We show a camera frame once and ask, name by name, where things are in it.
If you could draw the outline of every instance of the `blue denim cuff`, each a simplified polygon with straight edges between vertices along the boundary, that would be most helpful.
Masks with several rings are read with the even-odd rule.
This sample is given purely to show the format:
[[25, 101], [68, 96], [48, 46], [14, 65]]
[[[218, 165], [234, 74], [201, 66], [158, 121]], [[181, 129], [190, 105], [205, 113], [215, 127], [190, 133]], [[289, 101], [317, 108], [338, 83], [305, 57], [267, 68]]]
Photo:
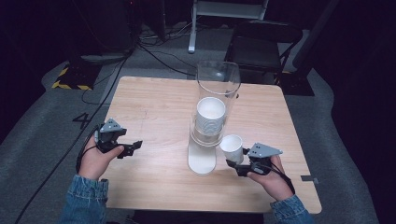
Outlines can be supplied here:
[[67, 193], [84, 199], [107, 200], [108, 181], [91, 180], [80, 175], [73, 177], [73, 182]]
[[274, 210], [275, 218], [279, 221], [306, 213], [306, 209], [297, 195], [280, 202], [271, 203], [271, 207]]

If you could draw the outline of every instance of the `white cup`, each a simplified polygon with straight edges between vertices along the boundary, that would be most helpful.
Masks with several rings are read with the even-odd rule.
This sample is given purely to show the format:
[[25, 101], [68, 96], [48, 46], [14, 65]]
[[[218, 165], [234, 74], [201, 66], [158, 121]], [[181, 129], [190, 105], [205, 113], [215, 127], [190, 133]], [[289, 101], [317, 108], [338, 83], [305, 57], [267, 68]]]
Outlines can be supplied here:
[[197, 104], [196, 126], [207, 135], [221, 131], [225, 115], [225, 104], [218, 98], [206, 97]]
[[244, 161], [242, 138], [238, 135], [230, 134], [223, 137], [219, 146], [227, 160], [234, 161], [236, 164]]

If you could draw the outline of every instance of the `chair seat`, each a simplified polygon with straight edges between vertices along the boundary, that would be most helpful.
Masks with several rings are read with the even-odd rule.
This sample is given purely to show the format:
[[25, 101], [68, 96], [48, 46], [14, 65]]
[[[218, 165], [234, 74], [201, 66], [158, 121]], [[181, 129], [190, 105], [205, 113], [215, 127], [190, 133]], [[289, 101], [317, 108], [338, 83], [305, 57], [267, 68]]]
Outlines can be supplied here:
[[233, 42], [233, 62], [241, 66], [281, 69], [277, 43], [238, 36]]

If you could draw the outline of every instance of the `gray carpet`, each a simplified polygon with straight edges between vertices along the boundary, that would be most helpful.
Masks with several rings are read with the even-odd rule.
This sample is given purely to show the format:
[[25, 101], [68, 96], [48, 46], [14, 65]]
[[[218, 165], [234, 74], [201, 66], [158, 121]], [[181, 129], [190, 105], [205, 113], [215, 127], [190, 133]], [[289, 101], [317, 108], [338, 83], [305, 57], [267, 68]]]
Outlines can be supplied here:
[[[194, 68], [186, 63], [195, 65], [201, 60], [222, 61], [231, 33], [227, 29], [201, 31], [197, 36], [194, 54], [187, 51], [187, 35], [147, 49], [169, 66], [194, 74]], [[292, 56], [288, 70], [294, 69], [291, 61]], [[47, 91], [26, 111], [0, 146], [0, 223], [15, 222], [35, 190], [77, 139], [80, 123], [72, 120], [83, 113], [89, 114], [89, 117], [95, 113], [109, 91], [108, 83], [116, 79], [120, 67], [115, 64], [104, 66], [97, 81], [106, 79], [96, 85], [93, 91], [84, 93], [51, 88], [64, 64], [43, 76], [42, 84]], [[164, 67], [141, 49], [134, 51], [120, 75], [190, 78]], [[287, 95], [285, 98], [311, 174], [318, 180], [316, 187], [323, 209], [320, 214], [314, 215], [314, 219], [317, 223], [378, 223], [366, 184], [332, 123], [332, 90], [314, 70], [308, 79], [314, 97]], [[56, 222], [75, 173], [76, 157], [82, 141], [93, 125], [104, 121], [107, 110], [108, 106], [98, 110], [88, 129], [76, 140], [70, 153], [35, 196], [20, 223]], [[122, 223], [133, 212], [108, 209], [108, 220]], [[266, 223], [274, 222], [271, 214], [265, 214], [264, 217]]]

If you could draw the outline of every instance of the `denim jacket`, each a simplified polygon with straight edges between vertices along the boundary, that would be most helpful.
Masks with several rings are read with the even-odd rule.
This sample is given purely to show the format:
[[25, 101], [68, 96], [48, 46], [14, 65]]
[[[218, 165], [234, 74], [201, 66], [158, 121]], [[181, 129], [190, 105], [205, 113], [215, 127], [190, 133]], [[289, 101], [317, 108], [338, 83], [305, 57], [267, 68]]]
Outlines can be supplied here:
[[[106, 223], [107, 190], [107, 180], [95, 181], [75, 175], [58, 223]], [[297, 195], [271, 203], [271, 207], [276, 223], [314, 223]]]

